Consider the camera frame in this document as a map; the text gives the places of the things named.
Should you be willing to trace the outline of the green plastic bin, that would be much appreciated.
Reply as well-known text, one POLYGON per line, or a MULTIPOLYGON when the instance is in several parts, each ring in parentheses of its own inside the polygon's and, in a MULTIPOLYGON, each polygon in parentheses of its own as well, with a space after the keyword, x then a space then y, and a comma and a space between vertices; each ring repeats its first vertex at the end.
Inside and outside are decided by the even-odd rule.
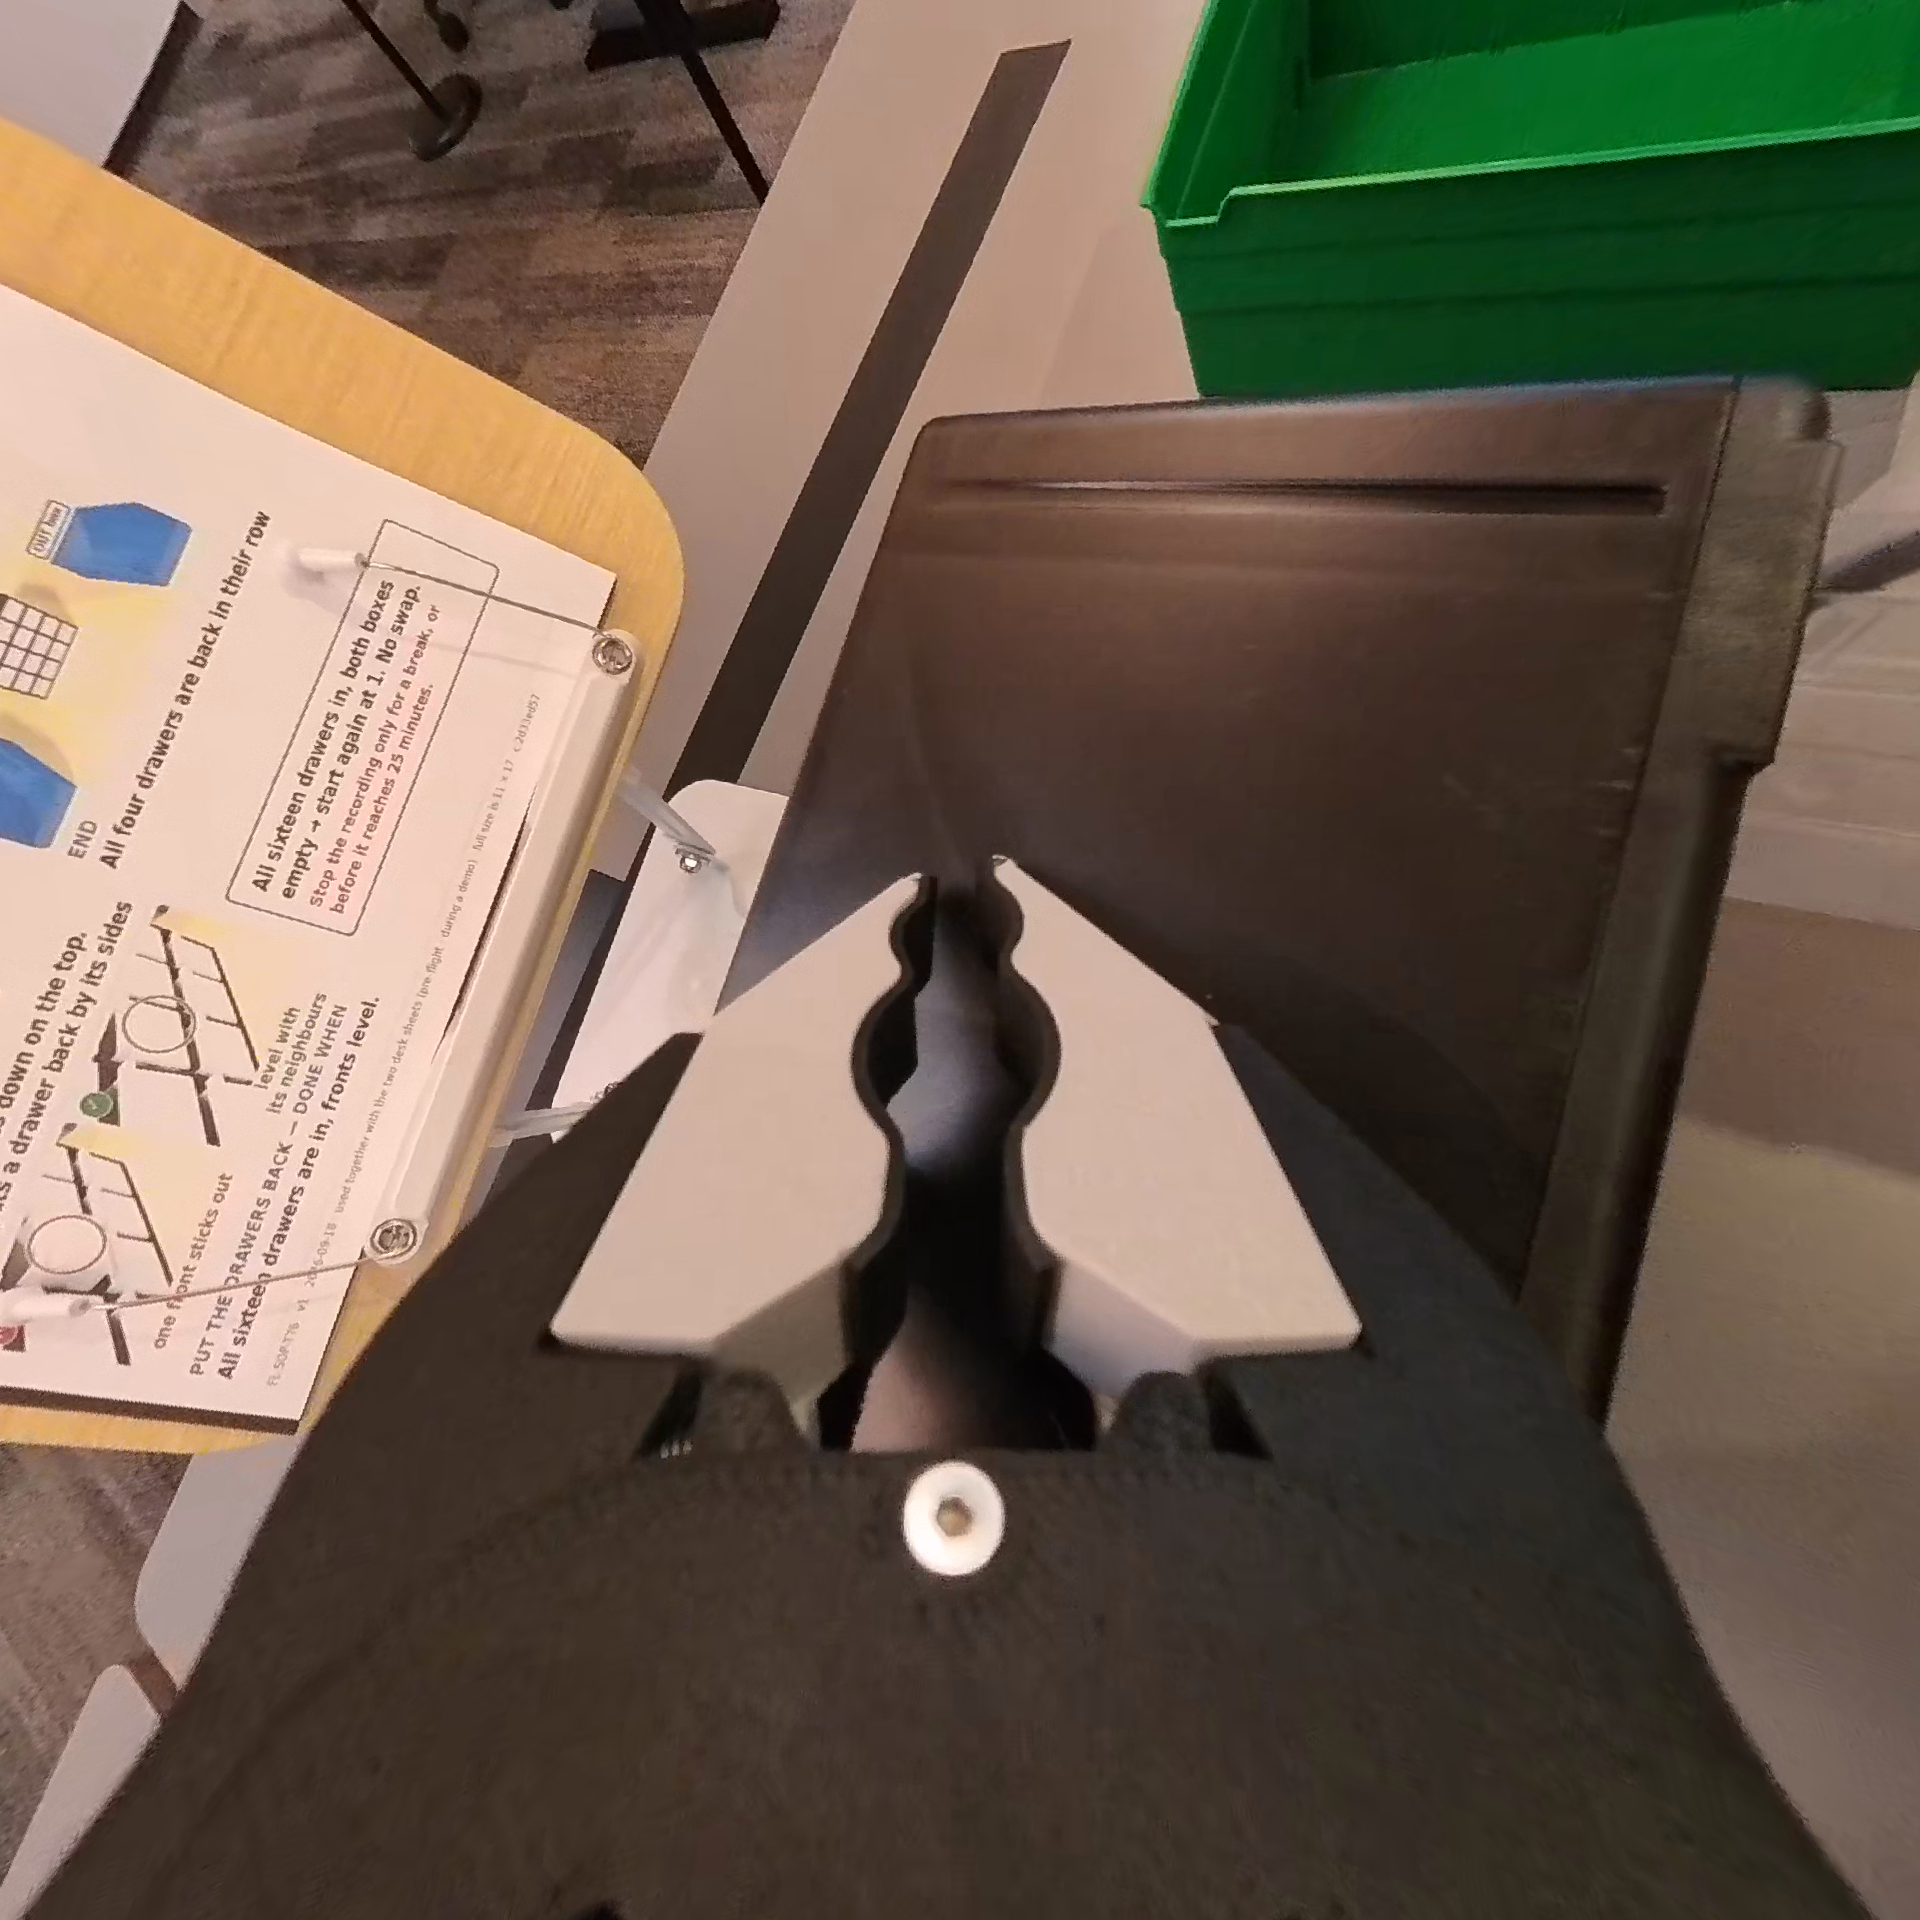
POLYGON ((1902 388, 1918 6, 1205 6, 1143 206, 1207 399, 1902 388))

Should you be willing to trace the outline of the white document stand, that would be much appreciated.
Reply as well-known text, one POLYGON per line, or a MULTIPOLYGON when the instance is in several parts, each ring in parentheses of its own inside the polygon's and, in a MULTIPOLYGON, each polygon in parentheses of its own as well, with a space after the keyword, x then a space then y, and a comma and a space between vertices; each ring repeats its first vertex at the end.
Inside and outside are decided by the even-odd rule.
POLYGON ((636 643, 625 632, 594 640, 535 785, 367 1264, 430 1259, 487 1188, 494 1152, 565 1134, 661 1043, 713 1016, 785 814, 785 799, 745 786, 741 770, 793 647, 757 658, 729 644, 665 799, 615 759, 649 670, 638 656, 615 675, 618 644, 636 643), (619 910, 577 952, 572 912, 605 806, 639 819, 649 839, 619 910))

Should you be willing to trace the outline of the printed instruction sheet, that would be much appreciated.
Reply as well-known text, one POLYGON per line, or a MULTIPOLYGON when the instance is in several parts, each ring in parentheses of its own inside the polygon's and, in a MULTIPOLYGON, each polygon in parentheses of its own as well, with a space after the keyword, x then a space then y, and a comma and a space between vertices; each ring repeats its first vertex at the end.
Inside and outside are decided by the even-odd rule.
POLYGON ((615 577, 4 291, 6 1409, 290 1431, 425 1250, 615 577))

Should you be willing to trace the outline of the black tape strip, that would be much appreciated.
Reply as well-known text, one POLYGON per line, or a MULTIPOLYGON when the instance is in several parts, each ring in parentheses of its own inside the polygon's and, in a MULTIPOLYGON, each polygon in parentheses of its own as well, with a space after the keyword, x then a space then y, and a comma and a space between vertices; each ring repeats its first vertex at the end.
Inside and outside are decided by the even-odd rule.
POLYGON ((679 785, 742 776, 1068 54, 1068 40, 1027 43, 993 67, 679 755, 679 785))

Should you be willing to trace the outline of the black metal frame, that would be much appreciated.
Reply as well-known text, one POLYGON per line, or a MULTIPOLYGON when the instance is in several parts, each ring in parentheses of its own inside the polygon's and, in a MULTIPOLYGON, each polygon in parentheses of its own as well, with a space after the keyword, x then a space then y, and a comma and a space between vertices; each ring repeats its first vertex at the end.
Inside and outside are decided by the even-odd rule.
MULTIPOLYGON (((463 71, 454 71, 442 83, 428 83, 393 38, 377 23, 367 6, 341 3, 341 8, 418 102, 415 122, 410 131, 414 156, 421 161, 442 161, 452 154, 473 131, 482 111, 484 91, 477 81, 463 71)), ((586 58, 588 67, 599 71, 661 58, 679 62, 757 203, 765 203, 773 184, 718 87, 705 51, 710 46, 769 40, 780 23, 780 6, 723 6, 692 15, 683 3, 636 3, 630 12, 638 17, 638 28, 594 34, 586 58)))

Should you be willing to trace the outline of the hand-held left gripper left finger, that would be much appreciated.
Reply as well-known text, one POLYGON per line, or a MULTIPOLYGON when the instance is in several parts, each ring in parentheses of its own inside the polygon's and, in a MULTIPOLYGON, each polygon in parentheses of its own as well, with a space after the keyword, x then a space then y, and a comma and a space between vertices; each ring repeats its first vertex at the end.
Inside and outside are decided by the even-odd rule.
POLYGON ((938 881, 879 887, 639 1074, 662 1099, 548 1323, 565 1348, 769 1376, 847 1451, 901 1323, 866 1279, 902 1216, 891 1097, 919 1063, 938 881))

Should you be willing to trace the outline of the black drawer cabinet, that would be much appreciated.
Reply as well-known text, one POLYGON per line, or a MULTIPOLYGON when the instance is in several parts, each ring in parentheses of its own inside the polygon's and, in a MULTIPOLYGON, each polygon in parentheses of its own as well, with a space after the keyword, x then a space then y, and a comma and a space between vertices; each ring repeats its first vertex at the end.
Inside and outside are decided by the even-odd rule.
POLYGON ((1014 858, 1287 1068, 1604 1417, 1834 515, 1787 377, 923 425, 732 971, 1014 858))

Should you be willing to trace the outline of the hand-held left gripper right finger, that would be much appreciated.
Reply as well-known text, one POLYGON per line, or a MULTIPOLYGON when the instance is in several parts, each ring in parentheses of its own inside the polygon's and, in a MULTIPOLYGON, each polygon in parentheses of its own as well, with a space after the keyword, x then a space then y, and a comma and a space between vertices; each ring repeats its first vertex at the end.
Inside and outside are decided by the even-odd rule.
POLYGON ((1219 1361, 1355 1348, 1357 1310, 1213 1018, 1009 855, 986 900, 1033 1078, 1006 1198, 1045 1352, 1121 1402, 1219 1361))

